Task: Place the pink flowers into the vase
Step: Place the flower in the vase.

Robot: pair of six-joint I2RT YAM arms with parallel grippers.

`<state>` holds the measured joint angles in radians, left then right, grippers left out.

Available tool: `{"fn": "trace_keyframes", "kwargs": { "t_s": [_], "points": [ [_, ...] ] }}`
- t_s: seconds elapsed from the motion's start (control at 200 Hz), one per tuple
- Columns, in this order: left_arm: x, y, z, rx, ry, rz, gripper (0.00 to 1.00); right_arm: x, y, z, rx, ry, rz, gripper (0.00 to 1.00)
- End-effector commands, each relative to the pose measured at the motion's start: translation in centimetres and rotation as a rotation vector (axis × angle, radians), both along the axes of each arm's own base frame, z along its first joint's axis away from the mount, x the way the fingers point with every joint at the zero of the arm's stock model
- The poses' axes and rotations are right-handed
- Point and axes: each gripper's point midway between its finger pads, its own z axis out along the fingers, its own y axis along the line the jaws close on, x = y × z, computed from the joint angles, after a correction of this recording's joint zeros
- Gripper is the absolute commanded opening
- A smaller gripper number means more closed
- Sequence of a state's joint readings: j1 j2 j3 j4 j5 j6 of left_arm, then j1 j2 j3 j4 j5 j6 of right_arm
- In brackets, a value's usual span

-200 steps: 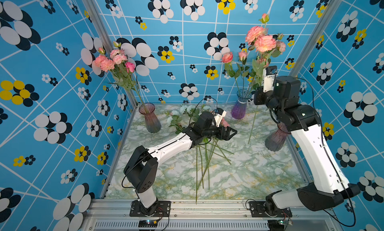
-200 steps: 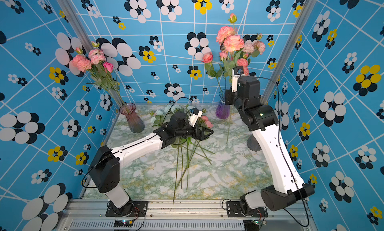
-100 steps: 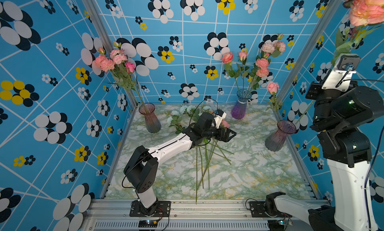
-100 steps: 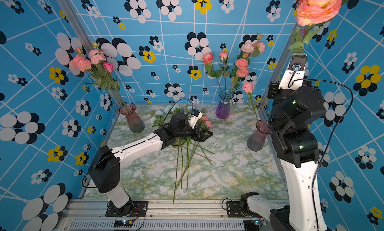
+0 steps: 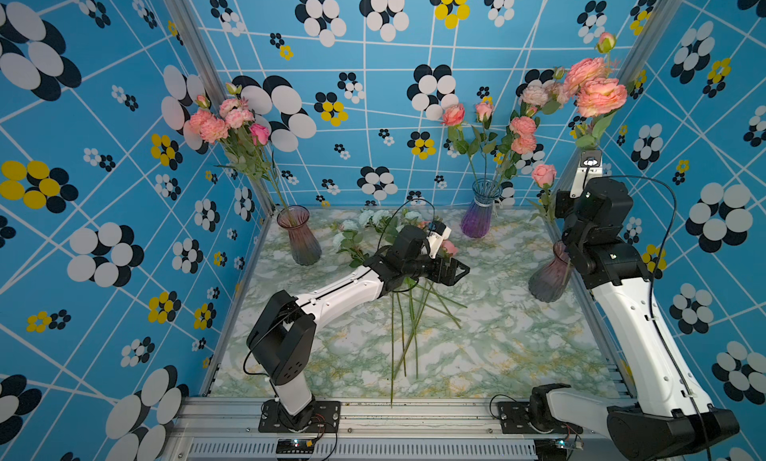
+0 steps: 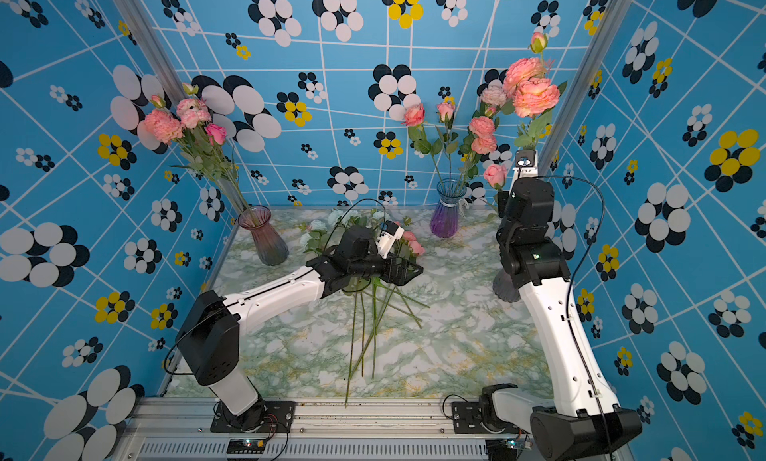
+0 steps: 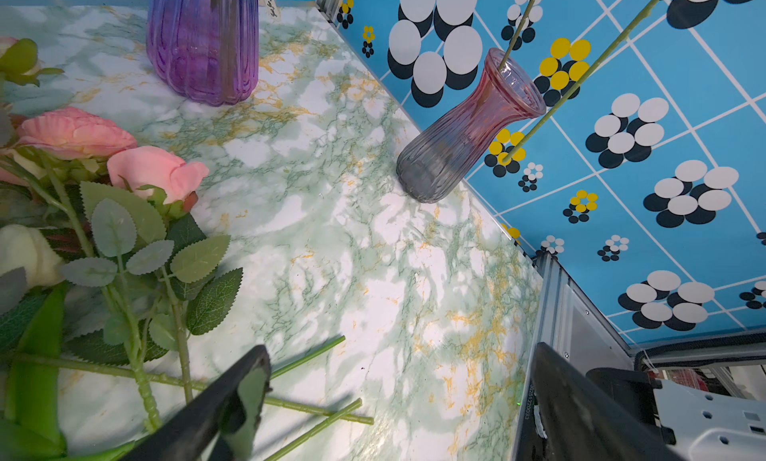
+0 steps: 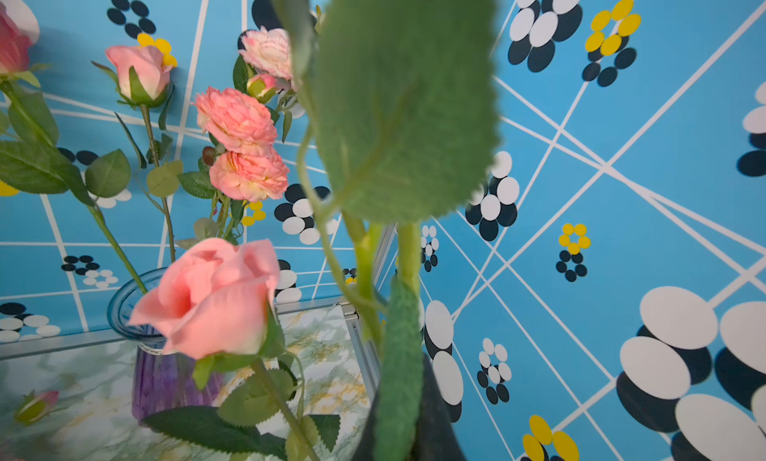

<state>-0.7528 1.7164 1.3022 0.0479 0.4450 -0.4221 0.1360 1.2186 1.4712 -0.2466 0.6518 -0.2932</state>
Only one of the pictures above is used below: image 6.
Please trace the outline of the light pink rose stem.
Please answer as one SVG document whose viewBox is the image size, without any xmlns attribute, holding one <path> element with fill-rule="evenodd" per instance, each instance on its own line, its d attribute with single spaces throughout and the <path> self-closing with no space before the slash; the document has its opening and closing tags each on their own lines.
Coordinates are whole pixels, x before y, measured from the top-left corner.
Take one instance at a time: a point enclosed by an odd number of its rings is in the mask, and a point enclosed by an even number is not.
<svg viewBox="0 0 766 461">
<path fill-rule="evenodd" d="M 509 193 L 506 190 L 508 169 L 502 165 L 490 165 L 484 171 L 483 178 L 487 182 L 488 187 L 496 191 L 492 205 L 500 216 L 506 207 L 509 197 Z"/>
</svg>

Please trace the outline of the pink carnation spray stem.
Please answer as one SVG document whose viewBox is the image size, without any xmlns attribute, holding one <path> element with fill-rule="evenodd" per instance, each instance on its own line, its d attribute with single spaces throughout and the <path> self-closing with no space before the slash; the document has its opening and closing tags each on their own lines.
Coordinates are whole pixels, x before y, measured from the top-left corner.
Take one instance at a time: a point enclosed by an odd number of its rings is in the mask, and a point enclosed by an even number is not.
<svg viewBox="0 0 766 461">
<path fill-rule="evenodd" d="M 460 179 L 463 183 L 472 181 L 478 175 L 481 158 L 496 149 L 496 131 L 500 125 L 498 114 L 509 101 L 501 83 L 488 85 L 481 92 L 479 99 L 479 108 L 468 124 L 468 135 L 459 148 L 463 162 Z"/>
</svg>

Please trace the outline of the pink grey ribbed glass vase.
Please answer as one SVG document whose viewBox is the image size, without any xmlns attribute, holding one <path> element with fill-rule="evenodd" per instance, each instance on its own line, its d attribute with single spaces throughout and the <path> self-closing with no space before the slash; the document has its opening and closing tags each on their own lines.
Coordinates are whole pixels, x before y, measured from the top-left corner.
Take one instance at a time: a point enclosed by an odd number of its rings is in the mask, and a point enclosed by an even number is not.
<svg viewBox="0 0 766 461">
<path fill-rule="evenodd" d="M 284 239 L 271 225 L 271 210 L 265 206 L 250 206 L 237 219 L 239 226 L 253 238 L 255 250 L 262 263 L 275 267 L 284 263 L 289 254 Z"/>
</svg>

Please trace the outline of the peach pink carnation stem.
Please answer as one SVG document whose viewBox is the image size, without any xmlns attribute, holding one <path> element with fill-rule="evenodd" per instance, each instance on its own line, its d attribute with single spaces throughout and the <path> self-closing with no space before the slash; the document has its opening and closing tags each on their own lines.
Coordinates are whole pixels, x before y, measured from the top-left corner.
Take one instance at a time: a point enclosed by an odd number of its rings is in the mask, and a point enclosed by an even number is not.
<svg viewBox="0 0 766 461">
<path fill-rule="evenodd" d="M 549 77 L 552 61 L 545 59 L 549 42 L 546 33 L 535 32 L 530 44 L 533 57 L 518 60 L 506 73 L 503 84 L 506 103 L 501 112 L 527 120 L 519 125 L 515 140 L 519 149 L 535 149 L 550 134 L 554 107 L 566 91 L 567 82 L 557 85 Z"/>
</svg>

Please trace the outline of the small pink rose stem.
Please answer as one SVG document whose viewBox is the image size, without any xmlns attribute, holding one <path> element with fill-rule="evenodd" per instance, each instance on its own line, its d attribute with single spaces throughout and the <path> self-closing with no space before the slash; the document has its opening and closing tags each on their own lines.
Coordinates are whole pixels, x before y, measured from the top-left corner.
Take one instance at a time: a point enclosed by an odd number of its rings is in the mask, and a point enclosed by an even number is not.
<svg viewBox="0 0 766 461">
<path fill-rule="evenodd" d="M 466 182 L 465 151 L 462 149 L 460 135 L 454 130 L 456 106 L 454 102 L 443 101 L 437 106 L 438 124 L 436 125 L 437 140 L 433 143 L 431 155 L 433 157 L 445 154 L 448 161 L 448 175 L 443 176 L 439 171 L 439 164 L 435 162 L 435 168 L 439 180 L 444 182 L 445 191 L 451 195 L 460 195 Z"/>
</svg>

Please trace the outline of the coral pink rose stem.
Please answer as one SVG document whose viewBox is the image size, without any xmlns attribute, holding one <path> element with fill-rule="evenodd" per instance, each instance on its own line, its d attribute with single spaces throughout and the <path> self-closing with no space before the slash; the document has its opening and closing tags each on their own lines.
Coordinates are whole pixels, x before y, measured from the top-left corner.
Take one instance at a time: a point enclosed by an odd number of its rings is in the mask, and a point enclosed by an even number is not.
<svg viewBox="0 0 766 461">
<path fill-rule="evenodd" d="M 407 127 L 410 140 L 414 144 L 417 152 L 431 157 L 439 181 L 443 181 L 438 162 L 437 154 L 441 149 L 429 141 L 426 130 L 426 112 L 422 104 L 412 105 L 406 109 L 403 125 Z"/>
</svg>

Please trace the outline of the magenta pink rose stem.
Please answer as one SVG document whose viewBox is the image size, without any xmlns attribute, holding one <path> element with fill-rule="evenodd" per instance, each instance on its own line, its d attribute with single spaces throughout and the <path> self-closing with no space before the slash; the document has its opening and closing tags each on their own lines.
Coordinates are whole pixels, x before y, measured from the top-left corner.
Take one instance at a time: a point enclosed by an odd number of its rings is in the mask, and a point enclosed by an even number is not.
<svg viewBox="0 0 766 461">
<path fill-rule="evenodd" d="M 211 145 L 211 180 L 227 195 L 237 213 L 241 215 L 249 204 L 239 188 L 239 168 L 225 155 L 227 130 L 220 125 L 209 123 L 205 126 L 205 134 Z"/>
</svg>

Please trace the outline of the large pink carnation stem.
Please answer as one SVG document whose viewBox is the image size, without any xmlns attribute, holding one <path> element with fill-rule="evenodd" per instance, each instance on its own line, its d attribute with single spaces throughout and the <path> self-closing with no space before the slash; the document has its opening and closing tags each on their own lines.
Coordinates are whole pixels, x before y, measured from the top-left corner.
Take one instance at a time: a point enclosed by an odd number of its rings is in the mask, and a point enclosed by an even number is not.
<svg viewBox="0 0 766 461">
<path fill-rule="evenodd" d="M 176 113 L 169 110 L 165 104 L 161 101 L 159 96 L 153 96 L 151 99 L 155 109 L 151 111 L 150 115 L 147 115 L 145 119 L 145 126 L 147 130 L 161 143 L 166 145 L 179 145 L 177 139 L 183 135 L 183 129 L 181 127 L 180 118 Z"/>
</svg>

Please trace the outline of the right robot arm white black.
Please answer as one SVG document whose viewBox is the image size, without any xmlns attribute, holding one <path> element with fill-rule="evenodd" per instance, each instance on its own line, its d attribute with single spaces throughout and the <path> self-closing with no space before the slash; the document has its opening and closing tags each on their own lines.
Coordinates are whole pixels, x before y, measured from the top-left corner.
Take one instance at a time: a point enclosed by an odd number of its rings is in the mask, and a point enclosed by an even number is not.
<svg viewBox="0 0 766 461">
<path fill-rule="evenodd" d="M 547 460 L 612 454 L 642 434 L 642 422 L 620 406 L 604 378 L 576 311 L 574 274 L 547 236 L 554 188 L 539 177 L 520 178 L 506 198 L 497 233 L 503 271 L 532 315 L 554 396 L 544 401 L 518 387 L 488 386 L 485 421 L 526 431 Z"/>
</svg>

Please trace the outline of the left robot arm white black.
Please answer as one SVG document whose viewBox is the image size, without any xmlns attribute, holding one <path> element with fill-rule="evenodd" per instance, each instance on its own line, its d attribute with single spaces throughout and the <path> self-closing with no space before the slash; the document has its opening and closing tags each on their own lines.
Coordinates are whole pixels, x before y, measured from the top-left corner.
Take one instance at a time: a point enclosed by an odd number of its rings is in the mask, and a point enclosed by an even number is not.
<svg viewBox="0 0 766 461">
<path fill-rule="evenodd" d="M 378 235 L 353 226 L 337 247 L 285 277 L 241 293 L 206 291 L 197 298 L 176 347 L 197 384 L 219 399 L 219 420 L 227 430 L 253 432 L 270 419 L 263 397 L 239 367 L 241 338 L 295 307 L 346 289 L 353 279 L 407 285 L 423 267 L 395 255 L 394 245 L 404 234 L 394 222 L 384 223 Z"/>
</svg>

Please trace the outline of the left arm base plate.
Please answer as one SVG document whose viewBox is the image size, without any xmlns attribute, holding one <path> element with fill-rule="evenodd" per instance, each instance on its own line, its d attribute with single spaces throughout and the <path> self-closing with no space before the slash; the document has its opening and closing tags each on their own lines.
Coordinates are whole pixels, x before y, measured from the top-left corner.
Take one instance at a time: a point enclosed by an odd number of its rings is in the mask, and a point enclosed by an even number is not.
<svg viewBox="0 0 766 461">
<path fill-rule="evenodd" d="M 257 401 L 241 415 L 234 415 L 221 401 L 213 407 L 213 433 L 289 433 L 297 403 Z"/>
</svg>

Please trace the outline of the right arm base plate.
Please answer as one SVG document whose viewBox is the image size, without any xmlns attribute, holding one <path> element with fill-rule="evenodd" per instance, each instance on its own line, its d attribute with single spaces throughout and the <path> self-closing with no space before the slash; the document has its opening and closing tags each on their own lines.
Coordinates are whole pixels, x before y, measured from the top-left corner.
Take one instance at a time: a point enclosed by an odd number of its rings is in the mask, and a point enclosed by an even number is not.
<svg viewBox="0 0 766 461">
<path fill-rule="evenodd" d="M 455 401 L 447 411 L 456 434 L 487 434 L 517 436 L 520 429 L 504 421 L 493 423 L 484 419 L 480 403 L 477 401 Z"/>
</svg>

